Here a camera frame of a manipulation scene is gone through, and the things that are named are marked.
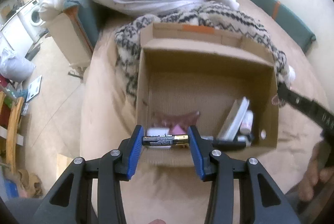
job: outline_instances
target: patterned blanket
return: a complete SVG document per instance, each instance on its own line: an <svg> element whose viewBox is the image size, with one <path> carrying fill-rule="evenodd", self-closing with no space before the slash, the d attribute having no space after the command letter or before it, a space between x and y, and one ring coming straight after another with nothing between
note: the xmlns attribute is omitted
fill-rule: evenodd
<svg viewBox="0 0 334 224"><path fill-rule="evenodd" d="M191 11L175 11L164 16L144 15L133 22L121 27L115 34L115 43L118 49L116 67L120 67L126 79L126 94L136 105L137 82L140 58L140 30L153 22L185 23L203 25L215 29L228 30L242 34L265 45L272 53L275 63L275 73L278 83L288 83L288 63L285 53L279 51L271 42L270 35L264 26L252 17L231 10L229 7L209 1Z"/></svg>

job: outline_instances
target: white plastic bag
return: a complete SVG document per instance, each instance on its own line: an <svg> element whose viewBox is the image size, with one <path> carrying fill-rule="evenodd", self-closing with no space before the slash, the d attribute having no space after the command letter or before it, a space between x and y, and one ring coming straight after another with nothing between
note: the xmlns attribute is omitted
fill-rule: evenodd
<svg viewBox="0 0 334 224"><path fill-rule="evenodd" d="M0 58L0 73L5 78L18 83L31 76L35 65L24 57L17 56L16 52L4 48Z"/></svg>

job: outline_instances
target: tiled floor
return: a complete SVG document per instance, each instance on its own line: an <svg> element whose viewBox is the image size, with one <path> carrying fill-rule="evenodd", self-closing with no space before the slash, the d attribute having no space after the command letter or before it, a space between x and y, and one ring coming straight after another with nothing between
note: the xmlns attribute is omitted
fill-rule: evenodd
<svg viewBox="0 0 334 224"><path fill-rule="evenodd" d="M33 58L36 68L29 83L42 75L40 92L29 102L20 134L25 144L18 152L18 166L25 166L42 181L44 194L56 181L57 154L74 158L80 153L80 118L84 84L67 75L68 62L52 37L41 38Z"/></svg>

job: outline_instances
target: washing machine door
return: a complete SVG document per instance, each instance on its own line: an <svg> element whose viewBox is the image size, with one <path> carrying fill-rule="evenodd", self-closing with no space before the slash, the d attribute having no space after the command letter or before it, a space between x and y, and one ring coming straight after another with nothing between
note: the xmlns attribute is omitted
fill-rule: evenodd
<svg viewBox="0 0 334 224"><path fill-rule="evenodd" d="M39 7L35 7L30 12L30 23L32 26L40 26L43 20L39 16Z"/></svg>

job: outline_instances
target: triangular cutout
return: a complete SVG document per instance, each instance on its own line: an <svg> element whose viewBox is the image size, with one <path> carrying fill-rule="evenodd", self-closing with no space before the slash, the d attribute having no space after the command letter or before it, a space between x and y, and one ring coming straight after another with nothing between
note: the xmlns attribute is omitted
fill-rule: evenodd
<svg viewBox="0 0 334 224"><path fill-rule="evenodd" d="M70 194L72 189L74 174L71 173L64 180L62 185L59 187L58 191L51 198L50 203L52 205L58 205L62 207L67 207L70 202Z"/></svg>
<svg viewBox="0 0 334 224"><path fill-rule="evenodd" d="M260 186L261 200L263 207L280 205L281 200L277 197L275 191L271 188L269 182L262 174L258 174L258 184Z"/></svg>

